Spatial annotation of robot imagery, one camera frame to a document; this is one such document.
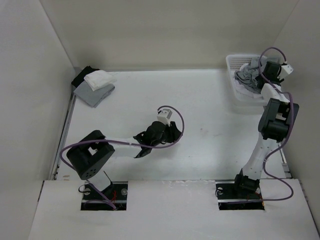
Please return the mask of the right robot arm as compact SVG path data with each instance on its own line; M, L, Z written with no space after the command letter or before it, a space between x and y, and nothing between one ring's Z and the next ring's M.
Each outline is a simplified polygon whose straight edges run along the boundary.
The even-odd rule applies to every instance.
M250 202L260 186L268 159L288 142L300 109L292 95L281 88L284 78L293 72L287 62L258 62L257 70L257 83L267 104L258 123L256 146L248 162L235 176L231 189L237 198Z

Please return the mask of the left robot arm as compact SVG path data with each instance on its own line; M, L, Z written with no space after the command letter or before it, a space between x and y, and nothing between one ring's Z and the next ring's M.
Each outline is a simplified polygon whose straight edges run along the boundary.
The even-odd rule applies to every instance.
M66 147L66 157L79 178L92 184L96 195L105 200L112 195L111 181L103 177L103 167L110 158L143 158L153 149L176 144L182 135L174 121L154 121L129 139L107 140L100 130L94 130L80 142Z

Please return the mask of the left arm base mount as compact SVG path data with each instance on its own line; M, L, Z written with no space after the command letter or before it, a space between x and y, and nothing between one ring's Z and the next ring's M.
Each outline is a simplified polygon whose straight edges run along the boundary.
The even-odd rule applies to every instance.
M81 211L126 211L129 183L113 182L102 191L105 197L97 193L88 183L81 185L78 192L82 194Z

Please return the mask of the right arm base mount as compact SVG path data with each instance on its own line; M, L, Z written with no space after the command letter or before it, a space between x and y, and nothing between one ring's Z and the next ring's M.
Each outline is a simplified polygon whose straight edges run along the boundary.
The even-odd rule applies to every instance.
M265 210L261 190L237 192L233 181L216 181L215 196L221 211Z

